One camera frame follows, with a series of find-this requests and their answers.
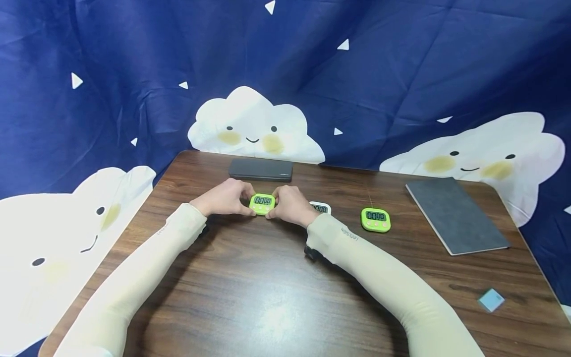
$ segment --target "notebook cover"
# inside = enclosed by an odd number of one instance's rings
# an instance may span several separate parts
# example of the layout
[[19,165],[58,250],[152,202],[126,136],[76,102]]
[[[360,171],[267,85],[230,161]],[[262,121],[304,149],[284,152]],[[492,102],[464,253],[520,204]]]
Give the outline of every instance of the notebook cover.
[[454,178],[414,181],[406,187],[451,255],[510,246]]
[[290,161],[258,158],[232,160],[228,173],[230,177],[242,180],[291,182],[293,163]]

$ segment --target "beige arm sleeve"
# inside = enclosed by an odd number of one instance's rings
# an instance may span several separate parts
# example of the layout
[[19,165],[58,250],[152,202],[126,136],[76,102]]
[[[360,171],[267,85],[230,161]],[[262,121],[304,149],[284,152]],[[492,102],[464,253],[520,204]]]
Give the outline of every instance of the beige arm sleeve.
[[415,272],[328,214],[307,227],[307,246],[355,277],[403,325],[411,357],[482,357],[454,309]]
[[181,204],[167,223],[101,284],[63,338],[55,357],[120,357],[127,327],[175,258],[194,243],[206,217]]

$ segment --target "cloud eye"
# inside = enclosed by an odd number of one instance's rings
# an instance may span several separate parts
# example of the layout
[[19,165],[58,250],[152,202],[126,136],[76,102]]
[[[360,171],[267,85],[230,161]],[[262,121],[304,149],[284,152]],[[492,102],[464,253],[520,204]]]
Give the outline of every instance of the cloud eye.
[[36,267],[36,266],[42,265],[43,262],[45,262],[45,261],[46,261],[45,258],[38,258],[32,262],[32,266]]

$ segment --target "power bank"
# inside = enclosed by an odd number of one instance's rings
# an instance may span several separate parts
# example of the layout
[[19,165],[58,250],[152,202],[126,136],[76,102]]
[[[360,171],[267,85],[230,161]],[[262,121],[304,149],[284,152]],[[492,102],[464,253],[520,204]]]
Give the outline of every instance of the power bank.
[[230,163],[230,177],[250,181],[291,182],[291,161],[268,159],[234,159]]

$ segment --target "white cloud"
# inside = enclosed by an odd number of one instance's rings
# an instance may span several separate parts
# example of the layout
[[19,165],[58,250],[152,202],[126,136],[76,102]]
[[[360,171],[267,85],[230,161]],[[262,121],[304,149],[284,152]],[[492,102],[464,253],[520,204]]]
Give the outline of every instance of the white cloud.
[[155,172],[108,167],[72,194],[0,200],[0,355],[47,336],[152,190]]
[[540,113],[513,113],[387,159],[380,171],[482,181],[499,193],[521,227],[537,206],[538,185],[561,166],[565,144],[542,133]]
[[268,159],[321,163],[321,147],[307,135],[307,121],[296,106],[272,105],[249,87],[227,99],[214,98],[196,113],[188,131],[200,151]]

